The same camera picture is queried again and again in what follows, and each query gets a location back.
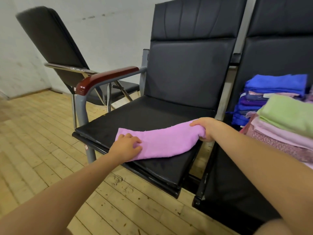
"red wooden armrest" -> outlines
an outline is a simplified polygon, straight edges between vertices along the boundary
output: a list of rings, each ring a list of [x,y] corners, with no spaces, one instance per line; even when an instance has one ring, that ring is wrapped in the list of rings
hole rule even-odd
[[[126,74],[130,74],[133,72],[139,71],[138,67],[135,66],[129,66],[125,68],[119,68],[112,71],[107,71],[103,73],[97,73],[92,76],[89,76],[85,79],[83,79],[78,85],[76,86],[76,94],[78,95],[86,95],[90,88],[92,88],[94,85],[110,80],[116,77],[120,77]]]

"chair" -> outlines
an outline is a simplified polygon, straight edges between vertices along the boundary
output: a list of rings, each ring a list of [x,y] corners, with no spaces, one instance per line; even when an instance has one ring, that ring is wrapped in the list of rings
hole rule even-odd
[[[256,74],[308,74],[313,84],[313,0],[256,0],[227,111]],[[224,122],[231,124],[232,115]],[[215,143],[193,207],[240,234],[252,234],[279,213]]]
[[[77,128],[74,88],[82,79],[97,72],[89,69],[55,10],[47,7],[35,7],[17,14],[16,18],[48,61],[45,66],[53,68],[71,92],[74,129]],[[111,102],[115,102],[123,96],[132,101],[129,94],[136,91],[139,91],[138,84],[115,81],[107,86],[97,87],[88,95],[87,101],[95,105],[107,105],[108,112],[110,112]]]
[[[167,128],[199,117],[214,117],[229,68],[246,0],[174,0],[155,6],[148,65],[99,73],[77,85],[80,127],[73,137],[105,154],[119,127],[137,131]],[[95,87],[146,73],[144,96],[88,122],[86,97]],[[171,158],[123,166],[175,198],[200,149]]]

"chair seat cushion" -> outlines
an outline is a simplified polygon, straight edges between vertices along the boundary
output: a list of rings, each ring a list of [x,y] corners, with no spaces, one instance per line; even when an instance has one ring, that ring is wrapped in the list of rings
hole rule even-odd
[[[128,94],[139,91],[139,85],[136,83],[127,82],[127,81],[120,81],[120,83],[122,84],[122,86],[124,87],[124,89],[126,90],[126,92]],[[106,99],[107,85],[106,84],[102,85],[102,86],[100,86],[100,88],[102,90],[102,94],[104,95],[104,97]],[[112,87],[112,90],[111,90],[111,101],[112,102],[116,102],[117,100],[123,98],[123,96],[124,96],[124,94],[120,89],[116,89],[116,88]],[[92,90],[90,95],[87,96],[87,101],[91,102],[95,105],[100,105],[100,106],[103,105],[95,90]]]
[[[76,132],[109,149],[115,141],[118,128],[133,131],[162,129],[200,117],[214,117],[215,114],[213,110],[182,106],[142,96],[77,128]],[[190,168],[200,146],[201,144],[197,143],[188,152],[170,158],[144,159],[134,163],[159,180],[175,187]]]
[[[225,207],[235,207],[245,214],[267,222],[280,218],[279,213],[263,197],[219,146],[209,173],[204,197]]]

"person's left arm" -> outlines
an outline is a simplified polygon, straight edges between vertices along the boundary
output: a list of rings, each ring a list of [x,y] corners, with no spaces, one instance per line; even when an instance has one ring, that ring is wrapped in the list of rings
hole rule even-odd
[[[61,234],[79,208],[118,165],[134,158],[141,143],[120,135],[108,154],[35,195],[0,220],[0,234]]]

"green towel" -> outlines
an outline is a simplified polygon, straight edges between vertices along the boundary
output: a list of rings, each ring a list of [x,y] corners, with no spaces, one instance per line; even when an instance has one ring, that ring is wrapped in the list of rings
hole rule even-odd
[[[273,126],[313,138],[313,104],[276,94],[257,114]]]

